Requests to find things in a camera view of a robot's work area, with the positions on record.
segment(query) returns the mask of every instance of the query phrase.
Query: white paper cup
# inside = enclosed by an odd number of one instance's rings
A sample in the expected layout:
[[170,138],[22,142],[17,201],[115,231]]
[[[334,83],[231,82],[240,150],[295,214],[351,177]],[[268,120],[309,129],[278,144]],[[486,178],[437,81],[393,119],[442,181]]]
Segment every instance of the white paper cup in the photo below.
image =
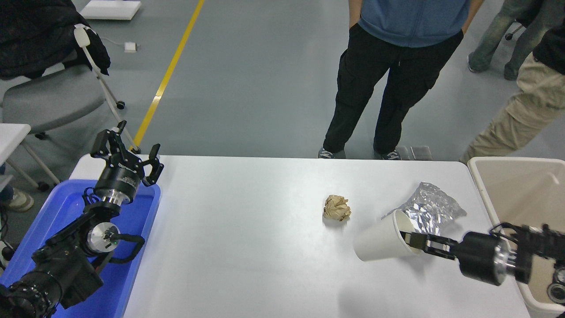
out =
[[390,259],[420,253],[404,242],[400,231],[412,232],[410,219],[401,210],[395,210],[368,228],[355,239],[353,249],[362,261]]

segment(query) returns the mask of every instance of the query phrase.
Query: sneaker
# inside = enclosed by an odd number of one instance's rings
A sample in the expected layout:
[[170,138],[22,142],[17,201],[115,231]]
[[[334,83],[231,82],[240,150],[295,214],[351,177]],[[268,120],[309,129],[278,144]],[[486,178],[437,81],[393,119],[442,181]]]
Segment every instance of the sneaker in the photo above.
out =
[[2,203],[7,210],[12,212],[26,212],[33,206],[33,198],[27,192],[14,188],[12,200]]
[[475,70],[473,70],[473,69],[471,68],[471,65],[469,64],[469,57],[470,57],[470,56],[471,56],[470,54],[467,55],[467,67],[469,68],[469,70],[471,71],[471,73],[479,73],[479,71],[475,71]]
[[320,148],[318,151],[318,158],[320,159],[335,159],[336,155],[333,152],[329,152],[324,149],[324,147]]
[[400,155],[396,150],[389,153],[382,153],[380,155],[383,160],[400,160]]
[[324,149],[324,147],[320,148],[318,151],[318,158],[321,159],[345,159],[345,150],[333,153],[329,152]]
[[504,66],[504,79],[516,81],[518,79],[518,72]]

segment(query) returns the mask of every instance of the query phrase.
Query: blue plastic tray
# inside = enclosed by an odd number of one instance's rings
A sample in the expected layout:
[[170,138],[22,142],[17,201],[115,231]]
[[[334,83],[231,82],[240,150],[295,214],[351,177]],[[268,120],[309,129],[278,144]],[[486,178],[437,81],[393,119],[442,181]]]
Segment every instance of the blue plastic tray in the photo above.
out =
[[[95,180],[68,180],[56,186],[41,208],[32,226],[0,277],[0,283],[10,286],[12,283],[35,267],[32,253],[43,246],[45,241],[74,221],[84,209],[82,193],[87,187],[94,187]],[[141,235],[147,239],[157,213],[161,190],[157,185],[140,186],[131,204],[122,205],[120,216],[112,219],[121,233]],[[127,257],[133,250],[134,243],[120,242],[115,250],[115,257]],[[57,306],[54,318],[121,318],[133,288],[141,257],[145,246],[137,257],[127,264],[108,264],[102,270],[104,286],[98,289],[86,301],[65,310]]]

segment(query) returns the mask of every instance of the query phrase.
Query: black pants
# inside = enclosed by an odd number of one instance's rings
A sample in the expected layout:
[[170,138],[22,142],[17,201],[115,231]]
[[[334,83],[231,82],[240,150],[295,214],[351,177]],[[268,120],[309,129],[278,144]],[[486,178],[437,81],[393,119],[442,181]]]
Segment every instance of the black pants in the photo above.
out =
[[389,153],[400,141],[402,121],[436,83],[463,32],[424,48],[403,48],[367,33],[358,24],[349,30],[349,44],[340,58],[336,111],[325,135],[324,149],[342,151],[373,94],[377,82],[389,70],[373,149]]

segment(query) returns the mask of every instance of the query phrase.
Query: white cable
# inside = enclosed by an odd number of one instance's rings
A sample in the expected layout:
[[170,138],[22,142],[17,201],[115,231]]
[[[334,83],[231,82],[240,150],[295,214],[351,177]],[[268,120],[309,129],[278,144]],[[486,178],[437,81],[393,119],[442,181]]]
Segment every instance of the white cable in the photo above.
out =
[[103,40],[109,41],[109,42],[111,42],[111,43],[113,43],[113,44],[115,44],[115,45],[119,45],[119,46],[123,46],[123,45],[124,45],[124,43],[114,42],[114,41],[112,41],[112,40],[110,40],[109,38],[104,37],[104,36],[101,36],[100,38],[103,39]]

